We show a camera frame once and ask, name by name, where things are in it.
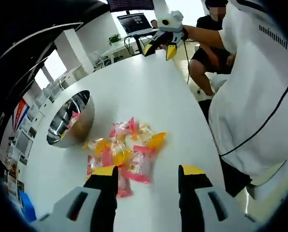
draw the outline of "white table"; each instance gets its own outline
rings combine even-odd
[[[148,41],[149,39],[148,38],[142,38],[141,39],[142,42],[146,42]],[[127,39],[126,41],[126,44],[129,46],[129,39]],[[136,41],[134,38],[130,38],[130,47],[134,46],[136,44]],[[113,45],[111,46],[110,49],[108,49],[106,52],[104,52],[101,57],[110,57],[110,61],[111,63],[113,64],[114,63],[114,54],[116,52],[120,52],[122,50],[126,49],[126,47],[124,46],[124,42],[123,40],[120,41],[120,42],[117,42],[117,43],[113,43]]]
[[[222,170],[204,115],[181,72],[164,50],[149,57],[134,56],[91,73],[64,90],[42,121],[25,170],[25,189],[36,215],[75,186],[82,186],[87,154],[78,147],[61,149],[46,142],[51,119],[60,106],[88,89],[95,104],[92,138],[108,137],[111,123],[131,117],[154,131],[167,132],[167,145],[153,171],[153,183],[131,182],[132,197],[118,199],[116,232],[177,232],[181,230],[178,166],[196,165],[216,186],[224,188]]]

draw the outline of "metal bowl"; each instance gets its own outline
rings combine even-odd
[[[72,112],[80,114],[71,128],[68,128]],[[65,148],[80,144],[87,138],[94,120],[94,104],[88,90],[71,97],[54,116],[47,133],[50,145]]]

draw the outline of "person's knee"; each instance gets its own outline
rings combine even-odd
[[[204,65],[196,59],[192,59],[189,63],[190,75],[196,77],[205,73]]]

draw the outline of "laptop screen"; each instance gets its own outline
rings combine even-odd
[[[143,13],[118,16],[127,34],[144,29],[151,29],[151,25]]]

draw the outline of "potted plant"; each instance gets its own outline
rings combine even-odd
[[[109,42],[109,45],[111,46],[112,44],[116,43],[116,42],[119,42],[121,41],[121,36],[120,34],[114,34],[112,36],[109,37],[108,39],[108,42]]]

